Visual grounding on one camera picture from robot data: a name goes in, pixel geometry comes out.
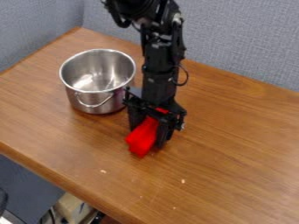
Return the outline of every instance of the bowl handle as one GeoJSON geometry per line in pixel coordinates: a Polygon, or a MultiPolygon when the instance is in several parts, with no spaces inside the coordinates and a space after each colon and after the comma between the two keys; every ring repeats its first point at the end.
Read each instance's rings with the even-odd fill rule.
{"type": "Polygon", "coordinates": [[[92,108],[93,109],[93,108],[97,108],[97,107],[102,106],[108,102],[108,100],[113,97],[113,94],[101,103],[94,104],[94,105],[88,105],[86,103],[84,103],[80,100],[80,93],[78,92],[74,93],[74,96],[76,96],[76,99],[77,99],[80,105],[82,105],[86,108],[92,108]]]}

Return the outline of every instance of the table surface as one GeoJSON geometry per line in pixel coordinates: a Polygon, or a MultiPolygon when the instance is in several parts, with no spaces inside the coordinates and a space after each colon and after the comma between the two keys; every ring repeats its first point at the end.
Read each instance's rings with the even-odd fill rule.
{"type": "Polygon", "coordinates": [[[126,111],[86,115],[66,99],[60,65],[92,48],[140,68],[137,45],[76,28],[1,73],[0,152],[121,223],[297,223],[299,94],[185,60],[186,129],[140,159],[126,111]]]}

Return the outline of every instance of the red object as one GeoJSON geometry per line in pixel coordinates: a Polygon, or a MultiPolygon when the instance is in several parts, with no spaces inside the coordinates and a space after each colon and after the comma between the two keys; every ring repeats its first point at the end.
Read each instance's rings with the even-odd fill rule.
{"type": "MultiPolygon", "coordinates": [[[[164,114],[168,112],[161,108],[157,108],[156,110],[164,114]]],[[[148,116],[125,138],[125,142],[129,145],[129,151],[140,158],[145,156],[146,152],[154,146],[157,126],[158,122],[148,116]]]]}

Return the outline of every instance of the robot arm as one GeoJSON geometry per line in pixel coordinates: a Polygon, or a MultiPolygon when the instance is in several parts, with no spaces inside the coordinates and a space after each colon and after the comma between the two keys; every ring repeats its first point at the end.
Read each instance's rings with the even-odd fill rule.
{"type": "Polygon", "coordinates": [[[174,101],[178,70],[184,59],[182,16],[173,0],[105,0],[102,4],[117,24],[126,28],[138,25],[144,54],[142,87],[126,90],[130,130],[146,116],[158,121],[156,145],[162,147],[173,130],[182,129],[186,111],[174,101]]]}

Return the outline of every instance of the metal bowl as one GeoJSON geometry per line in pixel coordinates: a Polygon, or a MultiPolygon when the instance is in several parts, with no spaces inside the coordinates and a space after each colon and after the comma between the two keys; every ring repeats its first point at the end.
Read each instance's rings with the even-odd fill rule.
{"type": "Polygon", "coordinates": [[[93,49],[76,54],[60,67],[70,105],[89,114],[120,110],[134,74],[136,63],[122,52],[93,49]]]}

